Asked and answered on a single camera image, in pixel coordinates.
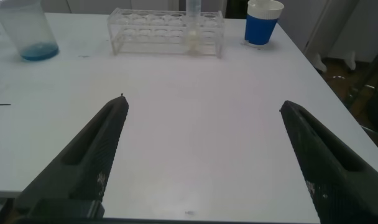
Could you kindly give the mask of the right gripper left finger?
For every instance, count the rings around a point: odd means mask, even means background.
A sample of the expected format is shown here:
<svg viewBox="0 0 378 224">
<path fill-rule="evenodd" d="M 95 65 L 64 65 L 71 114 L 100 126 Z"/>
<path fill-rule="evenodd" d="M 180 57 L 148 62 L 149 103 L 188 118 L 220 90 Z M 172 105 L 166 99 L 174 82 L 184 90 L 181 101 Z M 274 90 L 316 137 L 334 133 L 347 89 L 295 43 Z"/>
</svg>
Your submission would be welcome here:
<svg viewBox="0 0 378 224">
<path fill-rule="evenodd" d="M 122 95 L 107 102 L 19 194 L 15 208 L 26 213 L 42 200 L 101 201 L 128 110 Z"/>
</svg>

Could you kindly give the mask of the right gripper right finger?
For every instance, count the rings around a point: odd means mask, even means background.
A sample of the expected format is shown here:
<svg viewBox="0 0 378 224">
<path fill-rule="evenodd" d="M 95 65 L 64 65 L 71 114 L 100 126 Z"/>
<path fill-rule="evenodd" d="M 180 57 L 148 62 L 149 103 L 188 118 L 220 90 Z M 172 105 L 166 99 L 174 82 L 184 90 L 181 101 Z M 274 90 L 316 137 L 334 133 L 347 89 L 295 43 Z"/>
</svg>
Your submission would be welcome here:
<svg viewBox="0 0 378 224">
<path fill-rule="evenodd" d="M 304 107 L 280 113 L 320 222 L 378 223 L 378 172 Z"/>
</svg>

